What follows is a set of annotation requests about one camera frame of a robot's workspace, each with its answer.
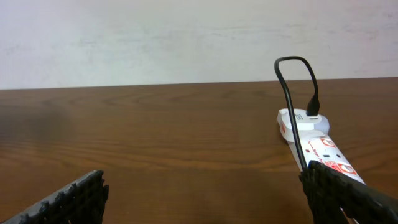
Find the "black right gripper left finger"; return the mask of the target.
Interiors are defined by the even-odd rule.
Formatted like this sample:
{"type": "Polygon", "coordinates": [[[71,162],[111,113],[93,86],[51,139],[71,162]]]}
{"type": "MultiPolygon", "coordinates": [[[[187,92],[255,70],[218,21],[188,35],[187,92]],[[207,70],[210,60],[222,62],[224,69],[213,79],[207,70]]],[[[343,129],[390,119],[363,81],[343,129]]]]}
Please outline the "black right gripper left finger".
{"type": "Polygon", "coordinates": [[[109,185],[93,170],[62,187],[4,224],[102,224],[109,185]]]}

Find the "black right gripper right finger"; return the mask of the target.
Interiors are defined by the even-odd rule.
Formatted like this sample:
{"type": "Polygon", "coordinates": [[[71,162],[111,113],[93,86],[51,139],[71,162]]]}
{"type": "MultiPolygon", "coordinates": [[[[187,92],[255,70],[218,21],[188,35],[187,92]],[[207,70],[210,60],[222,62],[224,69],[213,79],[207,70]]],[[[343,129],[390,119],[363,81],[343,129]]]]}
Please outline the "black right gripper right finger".
{"type": "Polygon", "coordinates": [[[317,161],[310,161],[299,179],[313,222],[397,224],[397,199],[372,189],[317,161]]]}

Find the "white usb charger adapter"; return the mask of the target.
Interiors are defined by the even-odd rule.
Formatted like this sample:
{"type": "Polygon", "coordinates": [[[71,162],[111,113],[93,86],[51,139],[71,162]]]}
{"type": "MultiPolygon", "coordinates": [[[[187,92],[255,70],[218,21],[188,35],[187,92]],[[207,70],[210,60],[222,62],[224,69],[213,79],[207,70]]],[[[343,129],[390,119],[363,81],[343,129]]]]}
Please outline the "white usb charger adapter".
{"type": "Polygon", "coordinates": [[[330,124],[326,117],[318,114],[316,116],[307,116],[307,112],[303,109],[294,109],[297,129],[299,131],[321,131],[328,134],[330,124]]]}

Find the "white power strip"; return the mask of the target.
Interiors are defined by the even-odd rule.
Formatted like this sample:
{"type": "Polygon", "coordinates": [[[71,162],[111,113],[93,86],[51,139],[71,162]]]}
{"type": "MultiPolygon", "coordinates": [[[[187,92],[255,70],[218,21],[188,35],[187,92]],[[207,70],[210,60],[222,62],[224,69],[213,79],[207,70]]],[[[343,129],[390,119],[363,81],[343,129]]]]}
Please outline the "white power strip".
{"type": "MultiPolygon", "coordinates": [[[[301,166],[287,108],[278,111],[277,122],[280,133],[287,141],[297,165],[301,166]]],[[[315,130],[298,131],[298,133],[306,163],[318,161],[360,183],[364,182],[328,134],[315,130]]]]}

